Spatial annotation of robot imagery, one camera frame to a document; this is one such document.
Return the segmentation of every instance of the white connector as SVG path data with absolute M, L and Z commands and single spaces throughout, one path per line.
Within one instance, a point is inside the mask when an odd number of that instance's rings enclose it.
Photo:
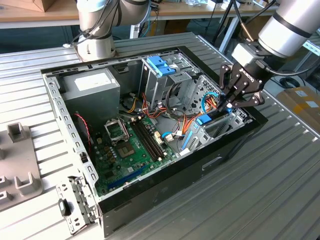
M 174 137 L 172 136 L 172 134 L 168 134 L 167 136 L 164 137 L 165 140 L 167 140 L 167 142 L 172 142 L 174 140 Z

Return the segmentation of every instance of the metal bracket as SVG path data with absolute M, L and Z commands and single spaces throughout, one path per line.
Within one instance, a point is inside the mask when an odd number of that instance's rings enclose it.
M 262 96 L 262 92 L 258 91 L 253 94 L 248 101 L 235 101 L 234 107 L 236 108 L 245 108 L 245 107 L 254 107 L 265 103 L 265 99 Z
M 56 186 L 56 191 L 61 214 L 65 217 L 72 235 L 99 218 L 94 196 L 82 176 L 68 177 L 67 181 L 60 182 Z

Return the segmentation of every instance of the yellow wire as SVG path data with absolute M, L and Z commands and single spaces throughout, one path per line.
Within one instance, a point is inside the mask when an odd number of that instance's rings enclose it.
M 138 98 L 136 98 L 136 97 L 134 98 L 132 108 L 131 108 L 129 111 L 127 111 L 128 114 L 132 113 L 132 112 L 135 110 L 137 99 L 138 99 Z

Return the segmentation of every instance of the cardboard box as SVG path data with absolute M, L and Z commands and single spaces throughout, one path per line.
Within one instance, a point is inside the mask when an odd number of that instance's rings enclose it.
M 0 4 L 12 7 L 45 12 L 55 0 L 0 0 Z
M 276 98 L 320 133 L 320 96 L 307 86 L 290 88 L 280 92 Z

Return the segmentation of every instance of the aluminum table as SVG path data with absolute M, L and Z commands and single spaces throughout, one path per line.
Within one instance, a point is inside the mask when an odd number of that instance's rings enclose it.
M 116 41 L 120 54 L 187 46 L 217 74 L 228 62 L 193 33 Z M 55 185 L 76 175 L 40 69 L 79 63 L 73 49 L 0 55 L 0 130 L 31 128 L 42 195 L 0 212 L 0 239 L 71 238 Z M 111 240 L 308 239 L 320 233 L 319 135 L 268 93 L 258 109 L 268 123 L 234 158 L 115 232 Z M 102 239 L 97 224 L 73 239 Z

